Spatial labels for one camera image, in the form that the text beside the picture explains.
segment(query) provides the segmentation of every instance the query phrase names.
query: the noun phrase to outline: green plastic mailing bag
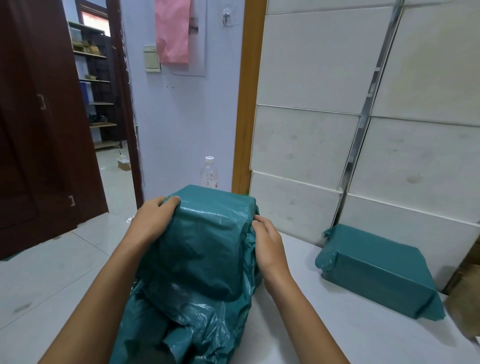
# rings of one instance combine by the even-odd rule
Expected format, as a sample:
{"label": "green plastic mailing bag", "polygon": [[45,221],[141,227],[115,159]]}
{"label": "green plastic mailing bag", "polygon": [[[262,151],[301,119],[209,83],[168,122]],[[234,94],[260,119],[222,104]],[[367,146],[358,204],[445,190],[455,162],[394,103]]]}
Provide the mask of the green plastic mailing bag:
{"label": "green plastic mailing bag", "polygon": [[342,224],[324,234],[315,260],[324,279],[414,319],[445,317],[420,250]]}
{"label": "green plastic mailing bag", "polygon": [[142,258],[110,364],[228,363],[261,280],[253,197],[189,185]]}

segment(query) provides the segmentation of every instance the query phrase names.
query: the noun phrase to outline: clear bottle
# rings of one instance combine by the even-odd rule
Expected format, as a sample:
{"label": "clear bottle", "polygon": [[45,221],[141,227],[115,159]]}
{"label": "clear bottle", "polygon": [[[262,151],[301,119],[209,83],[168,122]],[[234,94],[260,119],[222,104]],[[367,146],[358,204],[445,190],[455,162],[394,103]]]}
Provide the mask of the clear bottle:
{"label": "clear bottle", "polygon": [[205,157],[205,167],[202,168],[200,185],[206,188],[218,188],[218,171],[213,157]]}

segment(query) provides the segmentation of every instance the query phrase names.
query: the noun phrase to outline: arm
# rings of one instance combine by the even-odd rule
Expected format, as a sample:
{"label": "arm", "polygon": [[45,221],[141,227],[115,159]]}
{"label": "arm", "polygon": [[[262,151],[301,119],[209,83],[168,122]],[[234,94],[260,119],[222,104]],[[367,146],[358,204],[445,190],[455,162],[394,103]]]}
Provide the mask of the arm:
{"label": "arm", "polygon": [[256,215],[255,253],[267,291],[282,317],[288,336],[302,364],[348,364],[324,323],[293,280],[282,237],[266,218]]}
{"label": "arm", "polygon": [[39,364],[108,363],[140,259],[170,222],[179,197],[147,201]]}

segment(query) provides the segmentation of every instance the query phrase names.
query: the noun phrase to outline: white paper on wall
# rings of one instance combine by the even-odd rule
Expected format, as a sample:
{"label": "white paper on wall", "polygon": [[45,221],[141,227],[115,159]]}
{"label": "white paper on wall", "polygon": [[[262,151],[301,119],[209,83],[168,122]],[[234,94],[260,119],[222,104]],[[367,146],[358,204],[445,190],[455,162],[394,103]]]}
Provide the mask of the white paper on wall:
{"label": "white paper on wall", "polygon": [[171,73],[183,76],[205,76],[205,31],[207,0],[192,0],[188,35],[188,65],[162,65]]}

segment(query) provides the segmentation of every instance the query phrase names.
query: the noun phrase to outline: forearm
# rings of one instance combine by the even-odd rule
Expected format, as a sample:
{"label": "forearm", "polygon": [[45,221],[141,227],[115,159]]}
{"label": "forearm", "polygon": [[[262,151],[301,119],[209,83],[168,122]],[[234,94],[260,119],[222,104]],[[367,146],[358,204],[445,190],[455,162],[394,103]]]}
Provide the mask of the forearm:
{"label": "forearm", "polygon": [[290,275],[269,284],[269,291],[302,364],[348,364],[310,302]]}
{"label": "forearm", "polygon": [[40,364],[108,363],[145,247],[122,241]]}

